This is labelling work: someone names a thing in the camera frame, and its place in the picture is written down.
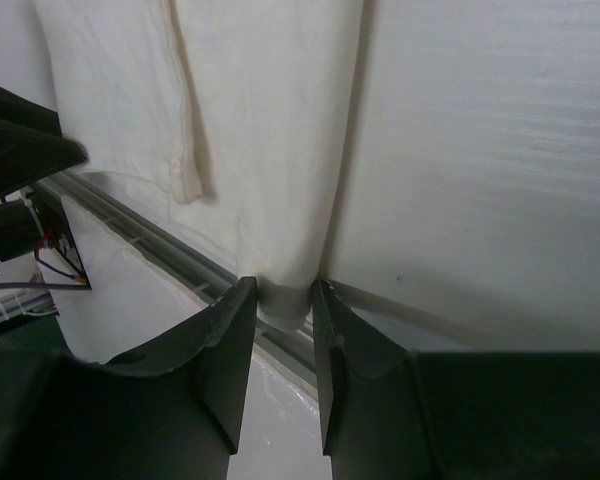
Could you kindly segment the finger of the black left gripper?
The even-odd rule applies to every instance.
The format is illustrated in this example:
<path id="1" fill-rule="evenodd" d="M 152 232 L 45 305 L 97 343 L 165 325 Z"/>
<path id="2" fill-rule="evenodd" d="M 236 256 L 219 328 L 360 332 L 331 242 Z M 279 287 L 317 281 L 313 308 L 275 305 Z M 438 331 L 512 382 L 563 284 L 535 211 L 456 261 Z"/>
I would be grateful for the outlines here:
<path id="1" fill-rule="evenodd" d="M 0 199 L 86 160 L 55 111 L 0 87 Z"/>

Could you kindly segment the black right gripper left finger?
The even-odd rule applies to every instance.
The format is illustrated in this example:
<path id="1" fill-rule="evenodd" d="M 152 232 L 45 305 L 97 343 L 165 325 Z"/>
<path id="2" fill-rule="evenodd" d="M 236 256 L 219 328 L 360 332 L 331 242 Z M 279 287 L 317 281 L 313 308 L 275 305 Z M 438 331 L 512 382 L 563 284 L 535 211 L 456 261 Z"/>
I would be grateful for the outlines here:
<path id="1" fill-rule="evenodd" d="M 93 455 L 232 455 L 244 410 L 257 284 L 240 279 L 158 337 L 82 370 L 78 438 Z"/>

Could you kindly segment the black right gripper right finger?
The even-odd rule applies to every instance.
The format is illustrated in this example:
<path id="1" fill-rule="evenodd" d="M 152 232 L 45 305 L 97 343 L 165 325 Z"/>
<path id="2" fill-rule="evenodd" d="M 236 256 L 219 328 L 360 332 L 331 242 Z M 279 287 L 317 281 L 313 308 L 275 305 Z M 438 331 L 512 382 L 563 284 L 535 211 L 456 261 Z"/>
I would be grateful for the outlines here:
<path id="1" fill-rule="evenodd" d="M 326 281 L 312 286 L 323 451 L 404 451 L 413 428 L 407 352 L 355 314 Z"/>

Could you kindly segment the white t shirt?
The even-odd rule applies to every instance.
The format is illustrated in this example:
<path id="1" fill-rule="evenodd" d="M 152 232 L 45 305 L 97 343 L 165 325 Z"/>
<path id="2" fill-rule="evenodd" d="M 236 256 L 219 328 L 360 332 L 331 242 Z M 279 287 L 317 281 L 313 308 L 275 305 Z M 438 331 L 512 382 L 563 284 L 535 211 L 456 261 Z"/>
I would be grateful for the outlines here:
<path id="1" fill-rule="evenodd" d="M 85 171 L 253 276 L 270 327 L 310 312 L 351 103 L 359 1 L 39 1 Z"/>

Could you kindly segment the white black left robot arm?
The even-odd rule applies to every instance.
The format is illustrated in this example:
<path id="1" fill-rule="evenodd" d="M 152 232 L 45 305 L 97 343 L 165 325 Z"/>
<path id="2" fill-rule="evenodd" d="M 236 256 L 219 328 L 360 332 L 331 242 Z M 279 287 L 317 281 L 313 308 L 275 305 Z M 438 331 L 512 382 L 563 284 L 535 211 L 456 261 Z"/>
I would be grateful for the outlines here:
<path id="1" fill-rule="evenodd" d="M 56 112 L 0 87 L 0 263 L 34 252 L 48 232 L 62 231 L 57 214 L 25 197 L 6 197 L 86 159 L 62 135 Z"/>

